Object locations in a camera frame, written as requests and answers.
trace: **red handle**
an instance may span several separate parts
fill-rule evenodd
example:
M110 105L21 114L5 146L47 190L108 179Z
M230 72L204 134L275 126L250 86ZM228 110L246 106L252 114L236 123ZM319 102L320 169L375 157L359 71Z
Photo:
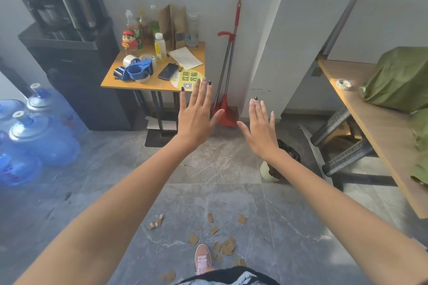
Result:
M217 33L217 36L222 36L222 35L229 35L229 42L232 42L235 39L235 34L233 33L226 32L226 31L221 31Z
M236 6L235 27L238 26L240 13L241 13L241 1L238 1L238 5Z

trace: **yellow label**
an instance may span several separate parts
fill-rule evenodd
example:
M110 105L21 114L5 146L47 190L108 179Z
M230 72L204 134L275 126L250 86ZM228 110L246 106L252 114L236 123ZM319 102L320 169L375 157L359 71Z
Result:
M198 78L202 80L203 77L204 76L196 70L183 69L181 72L176 71L169 81L177 89L181 89L181 87L184 87L186 91L192 91Z
M154 44L154 49L156 50L156 57L157 57L159 60L162 60L161 45L160 45L160 44L155 43L155 44Z

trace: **black trash bag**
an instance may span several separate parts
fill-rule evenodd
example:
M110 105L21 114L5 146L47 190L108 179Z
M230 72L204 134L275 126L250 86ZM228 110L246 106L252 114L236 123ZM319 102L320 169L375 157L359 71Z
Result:
M280 147L280 149L284 150L285 152L287 152L290 157L292 157L294 160L296 160L297 162L301 162L300 159L300 154L297 153L296 150L294 150L294 148L290 147L289 145L285 144L283 141L281 141L280 139L277 139L278 141L278 146ZM270 164L267 164L267 166L269 167L269 174L276 178L276 179L285 179L283 175L281 175L278 170L276 170L274 167L272 167Z

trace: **finger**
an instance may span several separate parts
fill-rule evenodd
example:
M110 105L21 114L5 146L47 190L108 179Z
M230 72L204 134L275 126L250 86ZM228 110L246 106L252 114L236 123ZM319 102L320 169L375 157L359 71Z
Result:
M180 110L186 109L186 92L185 88L181 87L180 92Z
M265 102L264 102L264 101L261 101L261 102L260 102L260 107L261 107L261 113L262 113L262 115L263 115L263 120L264 120L266 123L269 123L268 114L267 114L267 112L266 112L266 106L265 106Z
M247 142L249 142L249 138L251 137L251 133L249 132L248 126L246 126L241 121L237 121L236 123L238 124L239 128L241 129L242 134L245 137L245 139L247 140Z
M196 104L196 100L198 99L199 94L199 86L201 85L201 80L198 78L195 85L193 86L192 95L190 96L189 106L194 106Z
M260 107L260 103L258 100L255 101L255 114L257 115L257 120L259 122L263 121L263 113L261 112L261 107Z
M249 100L248 114L249 114L249 121L250 122L257 121L257 114L255 113L255 100L254 99Z
M211 118L211 121L209 122L210 128L214 128L214 126L216 126L216 124L220 120L220 117L223 115L223 113L224 113L224 109L219 109L217 112L215 112L215 114Z
M208 80L206 78L202 79L201 89L199 89L198 99L196 100L196 105L202 106L205 101L205 96L207 94L207 85Z
M211 80L208 81L208 86L207 86L207 94L205 96L205 100L204 100L204 104L203 107L205 108L211 108L211 97L212 97L212 85L211 85Z
M270 128L275 131L275 113L274 113L274 111L272 111L270 113L270 122L269 122L269 125L270 125Z

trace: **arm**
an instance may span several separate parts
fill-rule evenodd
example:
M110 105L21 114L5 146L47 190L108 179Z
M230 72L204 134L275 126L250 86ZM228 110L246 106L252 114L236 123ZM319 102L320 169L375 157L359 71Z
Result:
M428 255L416 242L332 187L278 148L275 116L263 101L249 104L250 129L238 122L252 151L275 167L378 285L418 285L428 279Z
M209 121L211 83L196 83L186 107L180 94L178 134L76 217L15 285L106 284L166 181L204 143L223 110Z

